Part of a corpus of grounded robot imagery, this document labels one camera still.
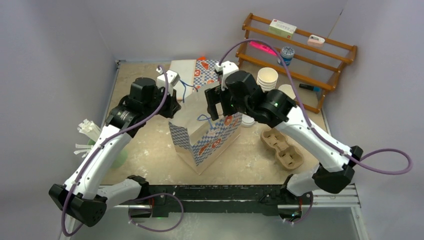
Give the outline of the checkered paper bag blue handles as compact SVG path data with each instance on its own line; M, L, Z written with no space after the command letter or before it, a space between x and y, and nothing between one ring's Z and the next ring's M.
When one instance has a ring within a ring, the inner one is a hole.
M208 168L241 134L242 114L224 116L218 105L218 119L207 113L205 90L220 84L203 85L180 102L181 109L168 126L177 155L198 175Z

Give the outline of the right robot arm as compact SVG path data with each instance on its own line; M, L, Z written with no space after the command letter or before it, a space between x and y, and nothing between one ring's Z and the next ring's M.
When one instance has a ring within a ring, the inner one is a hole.
M304 115L293 99L278 89L263 91L244 70L230 74L223 83L225 87L218 85L204 92L213 120L219 117L216 105L220 104L224 116L248 115L292 138L318 160L312 170L285 180L280 191L284 202L292 204L317 189L338 194L351 184L355 171L350 157L358 160L363 153L360 147L338 142Z

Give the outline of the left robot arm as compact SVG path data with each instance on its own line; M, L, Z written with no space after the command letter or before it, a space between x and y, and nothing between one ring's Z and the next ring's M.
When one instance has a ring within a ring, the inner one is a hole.
M130 92L113 108L100 136L78 169L63 184L53 184L48 194L62 211L61 226L66 230L67 216L88 227L96 225L110 208L126 201L138 205L149 199L149 183L131 175L120 183L100 187L113 162L140 128L155 115L172 118L181 108L174 86L175 73L162 74L153 80L137 78Z

